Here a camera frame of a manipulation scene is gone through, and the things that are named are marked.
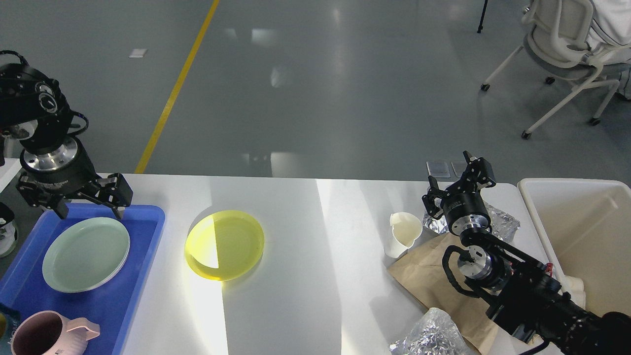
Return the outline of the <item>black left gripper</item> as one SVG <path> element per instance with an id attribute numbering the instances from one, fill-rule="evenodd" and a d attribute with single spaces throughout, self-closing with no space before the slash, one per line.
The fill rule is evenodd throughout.
<path id="1" fill-rule="evenodd" d="M 28 205 L 43 207 L 66 219 L 66 199 L 84 199 L 108 207 L 118 220 L 131 206 L 133 190 L 125 177 L 121 173 L 97 175 L 77 137 L 33 137 L 20 143 L 23 173 L 16 188 Z"/>

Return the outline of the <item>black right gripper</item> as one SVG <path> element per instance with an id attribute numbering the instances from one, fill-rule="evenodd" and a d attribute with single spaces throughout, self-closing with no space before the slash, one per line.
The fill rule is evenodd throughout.
<path id="1" fill-rule="evenodd" d="M 491 227 L 491 217 L 480 191 L 496 186 L 492 166 L 484 157 L 475 157 L 467 150 L 463 155 L 466 168 L 460 179 L 441 188 L 434 176 L 428 176 L 429 187 L 423 195 L 426 213 L 433 219 L 444 215 L 453 235 L 471 228 L 489 231 Z"/>

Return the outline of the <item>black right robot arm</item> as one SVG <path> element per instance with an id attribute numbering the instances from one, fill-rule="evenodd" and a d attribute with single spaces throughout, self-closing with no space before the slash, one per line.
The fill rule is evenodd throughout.
<path id="1" fill-rule="evenodd" d="M 564 355 L 621 355 L 630 352 L 630 317 L 620 312 L 597 316 L 584 310 L 541 261 L 492 234 L 491 216 L 481 191 L 496 185 L 491 164 L 464 151 L 466 169 L 447 188 L 429 176 L 423 204 L 433 219 L 446 218 L 460 246 L 448 246 L 442 267 L 460 294 L 480 298 L 486 315 L 522 342 L 535 335 L 536 354 L 554 344 Z"/>

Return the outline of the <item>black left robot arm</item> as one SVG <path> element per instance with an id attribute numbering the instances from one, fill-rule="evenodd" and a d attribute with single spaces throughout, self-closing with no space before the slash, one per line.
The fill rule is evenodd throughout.
<path id="1" fill-rule="evenodd" d="M 72 110 L 59 82 L 30 67 L 14 50 L 18 63 L 2 65 L 1 137 L 22 145 L 17 189 L 27 204 L 54 211 L 64 219 L 66 200 L 79 199 L 110 208 L 122 219 L 133 191 L 120 173 L 98 175 L 78 135 L 87 130 L 85 115 Z"/>

